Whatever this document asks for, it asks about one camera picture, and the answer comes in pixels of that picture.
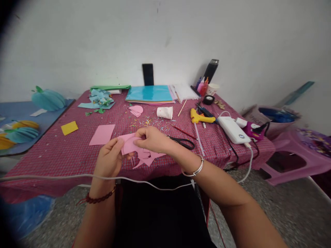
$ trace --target table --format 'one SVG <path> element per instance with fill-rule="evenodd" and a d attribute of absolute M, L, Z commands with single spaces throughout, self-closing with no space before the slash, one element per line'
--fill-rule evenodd
<path fill-rule="evenodd" d="M 0 126 L 11 123 L 12 120 L 23 121 L 29 120 L 39 124 L 40 134 L 30 142 L 16 144 L 10 149 L 0 150 L 0 157 L 16 155 L 26 152 L 31 148 L 49 127 L 60 117 L 60 115 L 66 111 L 66 109 L 74 102 L 74 99 L 66 99 L 66 106 L 57 111 L 47 111 L 46 113 L 38 116 L 30 116 L 34 112 L 38 111 L 40 107 L 34 105 L 33 102 L 12 102 L 12 103 L 0 103 L 0 113 L 5 116 L 6 119 L 0 122 Z"/>
<path fill-rule="evenodd" d="M 47 176 L 69 176 L 85 173 L 93 173 L 94 165 L 97 159 L 101 145 L 89 146 L 96 128 L 99 125 L 115 124 L 112 138 L 119 135 L 135 132 L 138 128 L 144 127 L 147 119 L 152 119 L 151 125 L 163 128 L 163 132 L 172 137 L 183 137 L 193 141 L 192 138 L 173 128 L 175 124 L 186 132 L 195 136 L 194 125 L 190 118 L 190 109 L 196 108 L 198 100 L 188 100 L 182 113 L 177 117 L 182 105 L 166 104 L 163 106 L 173 106 L 173 121 L 167 119 L 158 119 L 156 116 L 157 106 L 141 104 L 144 112 L 137 118 L 130 113 L 129 104 L 125 102 L 127 90 L 120 95 L 113 95 L 114 106 L 106 110 L 104 114 L 93 113 L 85 116 L 85 112 L 91 110 L 77 107 L 80 103 L 89 102 L 89 91 L 83 95 L 62 115 L 58 121 L 48 130 L 48 132 L 34 145 L 24 158 L 6 175 L 47 175 Z M 231 113 L 233 118 L 240 115 L 231 108 L 225 101 L 225 110 Z M 219 115 L 222 110 L 215 104 L 206 106 L 213 114 Z M 78 130 L 64 136 L 61 126 L 76 121 Z M 199 135 L 202 146 L 205 150 L 205 159 L 216 166 L 223 168 L 228 162 L 235 161 L 236 157 L 228 145 L 223 131 L 215 124 L 207 123 L 207 129 L 204 129 L 201 123 L 198 123 Z M 197 141 L 195 143 L 194 153 L 199 154 L 200 148 Z M 258 143 L 260 155 L 253 161 L 252 168 L 259 169 L 274 153 L 274 145 L 264 139 Z M 245 162 L 250 159 L 250 151 L 244 145 L 233 144 L 234 149 L 240 157 L 239 162 Z M 138 163 L 137 155 L 134 159 L 135 165 Z M 130 161 L 124 161 L 119 176 L 129 177 L 135 180 L 150 180 L 160 176 L 176 176 L 181 173 L 181 169 L 175 161 L 169 156 L 157 158 L 150 167 L 142 166 L 132 169 Z M 10 203 L 21 202 L 40 194 L 46 194 L 53 197 L 63 196 L 68 190 L 79 184 L 88 184 L 91 178 L 75 178 L 66 180 L 19 180 L 2 182 L 0 184 L 0 194 Z"/>

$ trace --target floor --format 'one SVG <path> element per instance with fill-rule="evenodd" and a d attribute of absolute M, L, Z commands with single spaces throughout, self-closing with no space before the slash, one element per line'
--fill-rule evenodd
<path fill-rule="evenodd" d="M 246 170 L 232 172 L 239 180 Z M 329 247 L 331 243 L 331 202 L 308 178 L 272 187 L 258 171 L 252 171 L 243 187 L 258 201 L 289 247 Z M 76 187 L 56 200 L 49 218 L 22 242 L 26 248 L 71 247 L 85 206 L 76 203 L 88 192 Z M 235 247 L 227 224 L 212 203 L 227 248 Z M 223 247 L 210 211 L 209 233 L 217 247 Z"/>

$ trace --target black scissors handle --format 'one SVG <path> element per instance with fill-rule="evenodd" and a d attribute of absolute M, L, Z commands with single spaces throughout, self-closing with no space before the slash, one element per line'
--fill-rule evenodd
<path fill-rule="evenodd" d="M 195 144 L 192 141 L 190 141 L 189 139 L 180 139 L 180 138 L 174 138 L 174 137 L 170 137 L 170 136 L 168 136 L 168 137 L 171 138 L 173 141 L 177 142 L 178 144 L 184 146 L 188 150 L 193 150 L 195 148 Z M 188 142 L 192 146 L 189 146 L 189 145 L 183 143 L 182 141 Z"/>

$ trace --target yellow glue gun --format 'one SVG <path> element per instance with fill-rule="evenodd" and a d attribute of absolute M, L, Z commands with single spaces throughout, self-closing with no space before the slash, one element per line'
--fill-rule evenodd
<path fill-rule="evenodd" d="M 192 123 L 198 123 L 199 121 L 213 123 L 216 120 L 215 117 L 205 117 L 203 114 L 198 115 L 194 108 L 191 109 L 191 119 Z"/>

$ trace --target black phone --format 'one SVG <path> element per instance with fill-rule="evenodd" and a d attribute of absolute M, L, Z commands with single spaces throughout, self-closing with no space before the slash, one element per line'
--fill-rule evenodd
<path fill-rule="evenodd" d="M 145 86 L 154 85 L 153 64 L 142 64 Z"/>

